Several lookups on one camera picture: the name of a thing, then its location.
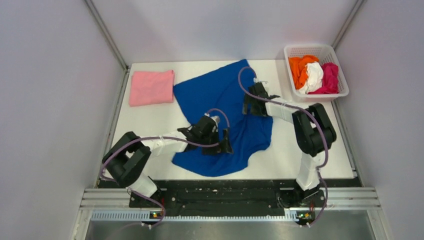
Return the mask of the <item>blue t shirt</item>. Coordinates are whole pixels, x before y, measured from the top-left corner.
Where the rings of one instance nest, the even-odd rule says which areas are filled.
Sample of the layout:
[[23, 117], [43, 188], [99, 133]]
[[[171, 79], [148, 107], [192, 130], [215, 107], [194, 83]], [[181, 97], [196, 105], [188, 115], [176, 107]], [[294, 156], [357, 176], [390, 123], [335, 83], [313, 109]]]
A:
[[272, 117], [242, 113], [245, 89], [254, 84], [255, 73], [246, 59], [220, 67], [204, 75], [178, 83], [173, 93], [183, 115], [195, 124], [208, 110], [222, 110], [219, 129], [227, 123], [233, 153], [202, 154], [201, 149], [176, 153], [172, 163], [185, 170], [206, 177], [220, 177], [245, 169], [249, 157], [266, 150], [271, 144]]

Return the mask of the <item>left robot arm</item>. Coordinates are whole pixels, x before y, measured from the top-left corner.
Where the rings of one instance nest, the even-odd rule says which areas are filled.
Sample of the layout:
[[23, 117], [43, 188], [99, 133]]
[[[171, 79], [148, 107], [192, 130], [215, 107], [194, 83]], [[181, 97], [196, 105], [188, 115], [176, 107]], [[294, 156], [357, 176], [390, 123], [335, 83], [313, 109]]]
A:
[[225, 119], [222, 133], [219, 133], [219, 123], [219, 116], [205, 113], [197, 123], [167, 134], [138, 136], [128, 131], [102, 158], [100, 177], [117, 183], [120, 188], [141, 197], [147, 206], [154, 207], [160, 202], [161, 194], [157, 184], [143, 173], [148, 160], [194, 150], [207, 156], [232, 154], [230, 121]]

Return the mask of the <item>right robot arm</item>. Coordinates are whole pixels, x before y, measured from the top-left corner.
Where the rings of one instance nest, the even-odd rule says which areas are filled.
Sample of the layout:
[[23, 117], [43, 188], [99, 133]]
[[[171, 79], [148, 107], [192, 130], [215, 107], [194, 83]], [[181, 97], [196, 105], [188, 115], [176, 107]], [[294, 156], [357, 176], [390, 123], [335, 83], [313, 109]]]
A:
[[328, 162], [329, 149], [337, 139], [326, 109], [320, 103], [303, 108], [285, 102], [278, 95], [269, 95], [262, 82], [244, 92], [244, 115], [279, 118], [293, 125], [301, 150], [300, 168], [293, 190], [282, 199], [286, 206], [307, 206], [319, 192], [320, 168]]

